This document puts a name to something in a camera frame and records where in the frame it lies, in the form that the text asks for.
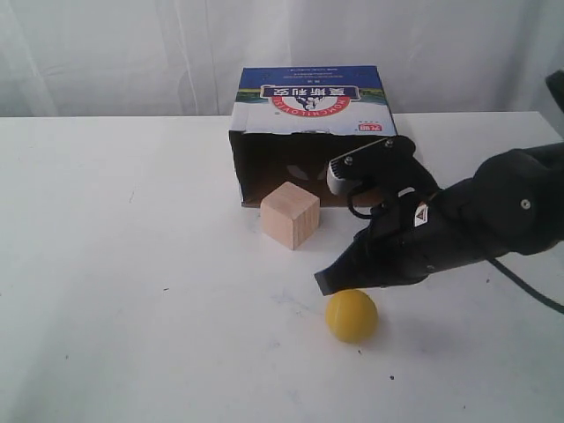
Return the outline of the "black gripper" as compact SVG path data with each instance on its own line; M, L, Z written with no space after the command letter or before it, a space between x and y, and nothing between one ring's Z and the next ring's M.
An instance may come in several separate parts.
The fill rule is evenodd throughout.
M415 144L404 136L386 137L329 161L327 185L347 194L366 184L399 191L423 176ZM480 260L480 252L458 222L470 217L471 181L438 192L428 204L414 192L371 222L324 270L314 275L322 295L347 289L414 285L430 274Z

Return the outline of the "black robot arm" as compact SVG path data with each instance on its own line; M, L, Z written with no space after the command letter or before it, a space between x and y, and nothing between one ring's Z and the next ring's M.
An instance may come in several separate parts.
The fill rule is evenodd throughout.
M563 146L516 148L486 160L474 176L441 189L404 136L330 161L328 184L353 199L382 194L367 227L315 280L325 295L409 286L471 263L534 255L563 239Z

